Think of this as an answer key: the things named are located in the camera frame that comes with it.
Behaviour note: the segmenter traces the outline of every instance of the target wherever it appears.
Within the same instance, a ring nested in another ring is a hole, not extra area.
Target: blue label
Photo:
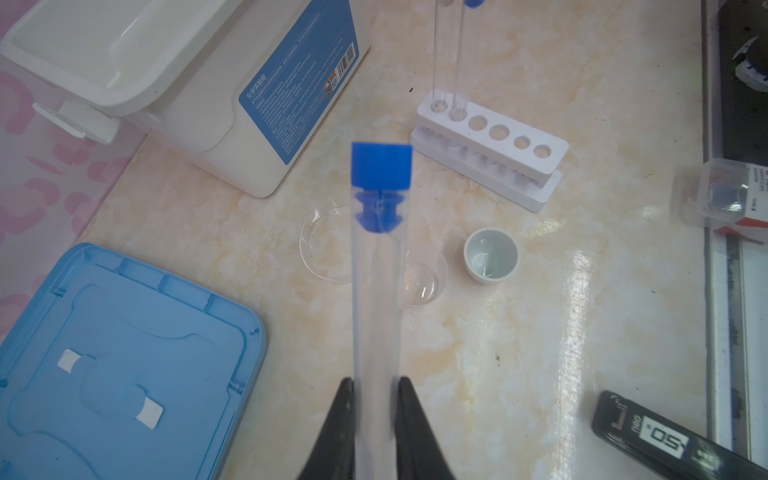
[[[240,104],[288,165],[359,57],[349,0],[312,0]]]

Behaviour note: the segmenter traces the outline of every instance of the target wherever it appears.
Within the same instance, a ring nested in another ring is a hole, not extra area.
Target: glass petri dish
[[[411,245],[406,252],[403,300],[406,305],[421,306],[440,296],[448,282],[448,262],[435,246]]]
[[[323,280],[352,282],[351,216],[349,198],[334,197],[314,209],[301,227],[301,260]]]

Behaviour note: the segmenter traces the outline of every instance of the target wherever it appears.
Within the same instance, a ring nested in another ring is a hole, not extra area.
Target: blue test tube cap
[[[405,200],[399,193],[411,187],[413,148],[401,144],[352,144],[352,186],[362,203],[357,222],[371,233],[389,233],[402,222],[397,206]]]

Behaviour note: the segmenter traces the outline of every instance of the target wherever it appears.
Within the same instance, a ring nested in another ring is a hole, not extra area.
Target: white storage container
[[[41,0],[0,52],[68,93],[35,110],[104,144],[121,118],[255,197],[368,51],[370,0]]]

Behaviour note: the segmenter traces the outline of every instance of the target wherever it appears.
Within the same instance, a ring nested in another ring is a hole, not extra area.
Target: barcode
[[[333,80],[331,81],[332,90],[336,89],[336,86],[341,81],[341,77],[343,77],[346,71],[349,70],[349,66],[355,61],[356,57],[357,53],[355,53],[355,44],[351,44],[349,48],[346,49],[346,53],[342,57],[339,64],[336,66],[336,70],[333,71],[335,75],[333,75]]]

